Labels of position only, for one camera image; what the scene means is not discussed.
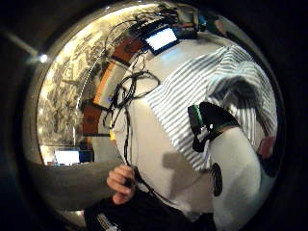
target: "person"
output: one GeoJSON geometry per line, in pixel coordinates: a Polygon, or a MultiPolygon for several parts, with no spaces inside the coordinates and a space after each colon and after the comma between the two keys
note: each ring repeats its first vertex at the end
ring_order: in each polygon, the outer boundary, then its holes
{"type": "MultiPolygon", "coordinates": [[[[236,119],[220,107],[209,103],[201,104],[203,111],[212,118],[204,119],[213,125],[216,136],[228,129],[239,126],[236,119]]],[[[106,184],[115,192],[85,211],[89,230],[216,230],[212,213],[204,213],[191,221],[182,211],[164,203],[164,197],[157,192],[140,189],[144,182],[136,167],[122,164],[109,172],[106,184]]]]}

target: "black cable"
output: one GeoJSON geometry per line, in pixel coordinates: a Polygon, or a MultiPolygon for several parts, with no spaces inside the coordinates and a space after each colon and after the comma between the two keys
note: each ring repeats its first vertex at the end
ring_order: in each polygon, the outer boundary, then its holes
{"type": "Polygon", "coordinates": [[[133,22],[133,21],[134,21],[134,22],[137,22],[138,20],[136,20],[136,19],[130,19],[130,20],[122,21],[122,22],[118,23],[116,26],[114,26],[114,27],[109,31],[108,35],[107,35],[106,38],[105,38],[105,45],[104,45],[104,51],[105,51],[105,52],[107,51],[107,41],[108,41],[109,35],[112,33],[112,31],[113,31],[115,28],[117,28],[118,26],[120,26],[120,25],[122,25],[122,24],[124,24],[124,23],[133,22]]]}

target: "finger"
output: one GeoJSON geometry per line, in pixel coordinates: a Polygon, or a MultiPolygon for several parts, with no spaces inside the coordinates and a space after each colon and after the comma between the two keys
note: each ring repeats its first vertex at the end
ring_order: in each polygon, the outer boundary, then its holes
{"type": "Polygon", "coordinates": [[[109,172],[109,177],[112,178],[114,181],[117,181],[121,185],[125,184],[126,181],[125,177],[115,173],[114,171],[109,172]]]}
{"type": "Polygon", "coordinates": [[[123,169],[126,169],[126,170],[128,170],[128,171],[134,172],[134,170],[133,170],[131,167],[127,166],[127,165],[120,165],[119,167],[120,167],[120,168],[123,168],[123,169]]]}
{"type": "Polygon", "coordinates": [[[131,189],[118,184],[117,181],[114,181],[112,178],[108,177],[107,178],[107,185],[114,191],[118,193],[123,193],[123,194],[129,194],[131,193],[131,189]]]}
{"type": "Polygon", "coordinates": [[[114,204],[117,204],[117,205],[123,204],[124,202],[126,202],[126,200],[127,200],[127,196],[125,197],[125,195],[122,193],[117,192],[113,195],[114,204]]]}
{"type": "Polygon", "coordinates": [[[116,167],[114,170],[115,173],[125,177],[125,178],[130,178],[132,180],[135,179],[134,177],[134,171],[130,168],[126,168],[126,167],[116,167]]]}
{"type": "Polygon", "coordinates": [[[135,171],[134,171],[131,167],[126,166],[126,165],[120,165],[119,168],[122,168],[122,169],[124,169],[124,170],[129,171],[129,172],[132,172],[133,177],[135,177],[135,171]]]}

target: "black device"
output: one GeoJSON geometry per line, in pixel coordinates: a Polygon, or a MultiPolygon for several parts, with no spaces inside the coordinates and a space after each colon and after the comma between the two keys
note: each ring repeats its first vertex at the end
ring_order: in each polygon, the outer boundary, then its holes
{"type": "Polygon", "coordinates": [[[179,39],[175,36],[173,30],[168,26],[156,28],[152,32],[142,36],[142,40],[153,55],[158,55],[169,49],[171,46],[179,43],[179,39]]]}
{"type": "Polygon", "coordinates": [[[238,121],[223,108],[209,103],[202,102],[199,106],[191,105],[188,107],[190,125],[194,134],[192,149],[196,152],[203,152],[207,140],[212,141],[222,132],[221,130],[228,126],[240,126],[238,121]],[[201,129],[206,127],[208,135],[200,141],[197,137],[201,129]]]}

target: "electronic device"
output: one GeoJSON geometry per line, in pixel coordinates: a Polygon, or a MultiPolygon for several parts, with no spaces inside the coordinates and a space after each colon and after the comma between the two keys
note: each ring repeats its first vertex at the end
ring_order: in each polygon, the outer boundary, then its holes
{"type": "Polygon", "coordinates": [[[157,28],[151,33],[143,36],[142,40],[153,55],[158,55],[179,42],[179,39],[168,26],[157,28]]]}
{"type": "Polygon", "coordinates": [[[71,166],[80,163],[78,150],[56,150],[55,157],[59,166],[71,166]]]}

